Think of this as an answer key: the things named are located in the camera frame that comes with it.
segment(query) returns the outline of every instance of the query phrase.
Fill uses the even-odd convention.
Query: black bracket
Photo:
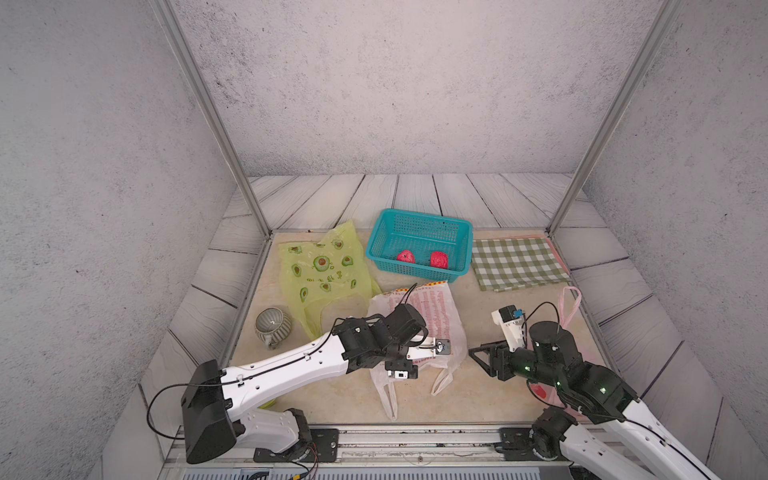
[[[494,450],[504,454],[506,462],[524,462],[539,460],[533,453],[531,429],[503,428],[498,430],[502,440],[494,443]]]
[[[339,452],[339,430],[338,429],[310,429],[312,435],[310,443],[315,447],[317,452],[317,461],[319,463],[334,463]],[[315,462],[315,454],[309,448],[309,444],[305,444],[306,449],[301,453],[298,453],[293,458],[288,458],[294,462],[309,463]],[[267,449],[256,449],[253,453],[253,461],[255,463],[276,463],[284,462],[283,456],[275,455]]]

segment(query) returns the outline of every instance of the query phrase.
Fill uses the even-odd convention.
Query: red wire
[[[317,461],[317,450],[315,450],[316,448],[317,448],[317,445],[315,445],[314,442],[310,443],[310,450],[312,450],[312,453],[315,454],[315,465],[314,465],[315,474],[312,475],[312,478],[310,480],[315,480],[315,477],[317,476],[317,470],[320,468],[320,462]]]

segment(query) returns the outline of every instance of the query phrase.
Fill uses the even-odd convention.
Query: gray textured wall
[[[234,183],[146,0],[2,2],[0,45],[0,477],[85,478]]]
[[[768,452],[768,3],[690,0],[586,191]]]
[[[249,175],[571,172],[660,0],[174,0]]]

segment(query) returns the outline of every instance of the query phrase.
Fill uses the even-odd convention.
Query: plastic bag handle
[[[571,309],[568,315],[565,315],[564,317],[560,318],[560,327],[562,328],[568,327],[568,324],[576,315],[576,312],[578,311],[578,307],[581,305],[581,291],[575,286],[563,287],[563,290],[560,292],[560,299],[558,300],[558,309],[560,310],[560,314],[561,315],[565,314],[565,293],[569,290],[576,292],[577,296],[576,296],[576,301],[574,302],[574,307]]]

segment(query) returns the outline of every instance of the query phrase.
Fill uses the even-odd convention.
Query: blue plastic basket
[[[403,250],[411,250],[416,263],[396,260]],[[429,266],[432,252],[448,255],[447,270]],[[382,210],[373,227],[366,256],[385,272],[453,282],[469,271],[472,224],[458,218],[388,208]]]

